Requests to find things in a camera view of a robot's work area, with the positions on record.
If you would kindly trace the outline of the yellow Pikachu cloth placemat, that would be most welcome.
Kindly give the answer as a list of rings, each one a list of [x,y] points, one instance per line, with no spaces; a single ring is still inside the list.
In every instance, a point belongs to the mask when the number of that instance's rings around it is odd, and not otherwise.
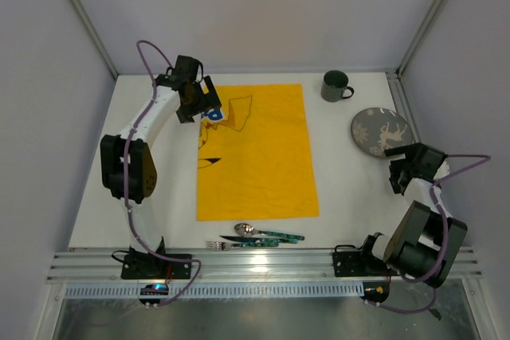
[[[302,85],[217,91],[198,136],[198,220],[319,216]]]

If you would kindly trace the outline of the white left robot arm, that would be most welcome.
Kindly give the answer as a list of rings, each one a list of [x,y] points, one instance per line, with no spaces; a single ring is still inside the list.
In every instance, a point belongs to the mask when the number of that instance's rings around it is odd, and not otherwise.
[[[143,253],[139,268],[156,278],[172,258],[158,235],[150,201],[158,181],[151,146],[172,116],[193,123],[222,104],[211,78],[203,75],[202,62],[193,57],[177,56],[174,66],[151,81],[151,98],[136,117],[120,133],[100,140],[100,166],[103,186],[124,204],[131,248]]]

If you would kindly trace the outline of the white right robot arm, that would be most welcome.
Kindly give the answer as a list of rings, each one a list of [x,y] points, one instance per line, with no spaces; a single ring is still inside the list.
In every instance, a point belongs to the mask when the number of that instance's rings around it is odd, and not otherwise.
[[[366,238],[357,254],[361,271],[375,274],[386,266],[402,276],[439,288],[463,245],[467,225],[452,217],[441,199],[449,176],[448,155],[423,143],[385,149],[390,185],[409,203],[394,233]]]

